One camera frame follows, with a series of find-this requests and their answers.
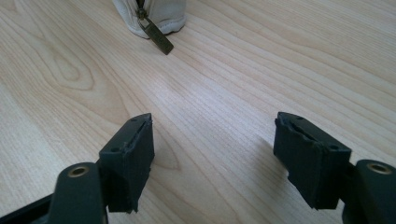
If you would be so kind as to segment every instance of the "zipper pull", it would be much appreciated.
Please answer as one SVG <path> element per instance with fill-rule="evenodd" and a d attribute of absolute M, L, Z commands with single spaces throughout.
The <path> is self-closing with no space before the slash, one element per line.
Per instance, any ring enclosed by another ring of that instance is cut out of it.
<path fill-rule="evenodd" d="M 160 48 L 164 54 L 169 54 L 173 49 L 173 44 L 166 38 L 166 36 L 158 29 L 158 27 L 149 19 L 145 9 L 142 7 L 137 10 L 137 22 L 148 37 Z"/>

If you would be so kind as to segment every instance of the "light wooden surface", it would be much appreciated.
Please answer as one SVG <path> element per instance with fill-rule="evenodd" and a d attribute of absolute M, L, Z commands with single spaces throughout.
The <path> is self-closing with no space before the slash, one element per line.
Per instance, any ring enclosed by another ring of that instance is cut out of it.
<path fill-rule="evenodd" d="M 273 155 L 278 111 L 396 165 L 393 0 L 188 0 L 168 56 L 111 0 L 0 1 L 0 216 L 96 161 L 151 112 L 137 214 L 110 223 L 341 223 L 309 208 Z"/>

